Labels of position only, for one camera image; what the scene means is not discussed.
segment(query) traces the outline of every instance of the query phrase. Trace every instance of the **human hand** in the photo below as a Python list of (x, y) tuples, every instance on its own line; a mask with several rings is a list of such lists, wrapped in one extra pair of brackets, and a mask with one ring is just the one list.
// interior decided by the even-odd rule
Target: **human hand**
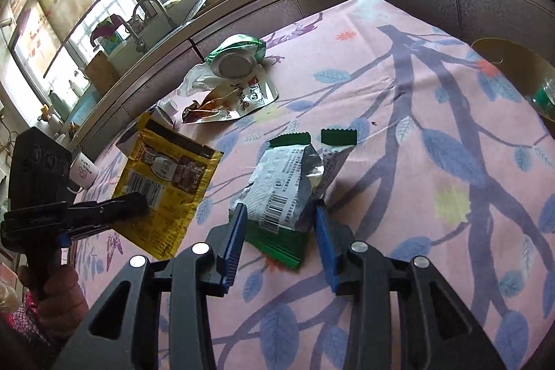
[[(33, 299), (34, 277), (29, 267), (22, 266), (18, 271), (21, 283), (31, 290)], [(44, 285), (46, 298), (37, 302), (38, 320), (45, 332), (56, 339), (69, 338), (89, 312), (87, 300), (77, 284), (79, 277), (70, 265), (62, 265)]]

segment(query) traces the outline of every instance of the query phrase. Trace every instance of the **yellow food package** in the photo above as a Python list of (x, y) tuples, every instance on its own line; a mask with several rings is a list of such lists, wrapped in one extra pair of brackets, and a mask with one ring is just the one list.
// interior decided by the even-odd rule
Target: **yellow food package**
[(167, 129), (146, 112), (114, 197), (138, 191), (149, 212), (114, 230), (156, 259), (176, 254), (223, 153)]

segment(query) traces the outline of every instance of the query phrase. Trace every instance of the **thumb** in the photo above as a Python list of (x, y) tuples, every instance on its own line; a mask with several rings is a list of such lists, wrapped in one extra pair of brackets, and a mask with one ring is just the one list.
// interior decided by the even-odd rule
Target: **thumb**
[(19, 270), (17, 271), (17, 277), (21, 281), (21, 284), (23, 284), (31, 291), (37, 285), (34, 274), (29, 270), (29, 267), (27, 265), (21, 265), (19, 267)]

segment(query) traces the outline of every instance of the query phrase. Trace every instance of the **silver screw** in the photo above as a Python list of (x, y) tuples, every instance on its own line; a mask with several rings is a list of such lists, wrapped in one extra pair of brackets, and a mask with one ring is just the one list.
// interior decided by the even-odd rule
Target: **silver screw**
[(130, 264), (132, 267), (140, 268), (140, 267), (142, 267), (143, 265), (146, 264), (146, 257), (144, 257), (144, 256), (133, 256), (133, 257), (129, 260), (129, 264)]
[(198, 255), (206, 254), (210, 250), (210, 245), (204, 242), (195, 243), (192, 247), (192, 250), (193, 253)]
[(428, 268), (429, 260), (424, 256), (417, 256), (415, 257), (415, 265), (418, 268)]
[(356, 241), (351, 243), (351, 249), (356, 253), (365, 253), (368, 251), (368, 243)]

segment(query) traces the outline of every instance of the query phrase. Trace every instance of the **table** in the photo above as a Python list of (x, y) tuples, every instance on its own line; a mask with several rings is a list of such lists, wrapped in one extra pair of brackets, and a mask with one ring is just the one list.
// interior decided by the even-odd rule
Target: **table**
[[(266, 140), (308, 131), (319, 148), (322, 128), (353, 127), (330, 215), (384, 255), (428, 256), (507, 368), (520, 368), (555, 319), (555, 144), (532, 108), (468, 45), (383, 0), (350, 0), (264, 40), (276, 102), (235, 122), (177, 125), (225, 152), (181, 249), (227, 222)], [(108, 199), (125, 163), (109, 145), (83, 198)], [(89, 303), (137, 253), (113, 231), (78, 244)], [(349, 300), (326, 286), (314, 238), (299, 272), (246, 243), (234, 287), (209, 313), (220, 370), (342, 368)], [(163, 300), (164, 368), (167, 315)]]

